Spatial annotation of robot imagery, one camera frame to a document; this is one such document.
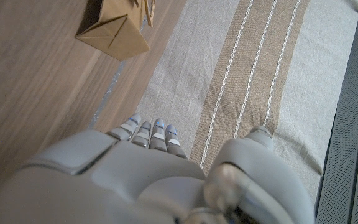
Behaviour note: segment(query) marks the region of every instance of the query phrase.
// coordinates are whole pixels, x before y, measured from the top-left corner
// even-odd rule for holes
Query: brown paper bag
[[[90,0],[76,38],[120,61],[146,52],[150,47],[140,28],[146,11],[152,26],[154,1],[151,15],[146,4],[144,0]]]

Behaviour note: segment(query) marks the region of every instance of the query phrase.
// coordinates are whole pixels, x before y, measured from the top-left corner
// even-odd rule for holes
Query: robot
[[[0,223],[314,223],[296,174],[262,126],[228,140],[206,176],[174,126],[134,114],[31,158],[0,188]]]

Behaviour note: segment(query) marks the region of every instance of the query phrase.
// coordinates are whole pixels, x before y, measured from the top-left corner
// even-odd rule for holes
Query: floor
[[[74,38],[87,1],[0,0],[0,183],[54,142],[130,116],[186,2],[157,2],[142,31],[151,50],[113,80],[120,62]]]

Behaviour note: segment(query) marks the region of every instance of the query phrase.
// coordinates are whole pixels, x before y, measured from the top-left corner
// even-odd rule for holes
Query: beige rug
[[[308,1],[240,0],[209,85],[190,156],[204,171],[208,172],[228,139],[244,137],[255,125],[265,124],[274,133],[307,5]]]

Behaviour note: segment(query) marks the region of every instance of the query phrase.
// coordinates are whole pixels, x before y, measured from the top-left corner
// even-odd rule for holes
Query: brown stripe
[[[274,132],[278,124],[278,113],[283,87],[287,78],[288,68],[291,62],[293,48],[299,34],[303,20],[303,14],[309,0],[301,0],[296,10],[296,16],[287,41],[280,71],[273,91],[270,118],[266,127]],[[255,56],[266,22],[268,20],[273,1],[254,1],[244,32],[239,41],[234,60],[231,65],[227,83],[221,98],[219,108],[213,126],[208,153],[204,162],[204,170],[209,171],[212,162],[218,154],[221,146],[228,139],[233,138],[237,119],[244,102],[250,71],[254,64]],[[259,60],[251,83],[249,99],[246,104],[238,137],[244,137],[255,125],[262,125],[267,112],[270,86],[274,78],[278,58],[288,26],[291,21],[296,0],[278,1],[266,33]],[[240,0],[236,13],[227,33],[218,63],[214,71],[213,79],[208,89],[198,125],[193,150],[190,159],[201,162],[208,136],[209,126],[216,100],[223,84],[227,63],[230,59],[234,43],[246,13],[249,0]]]

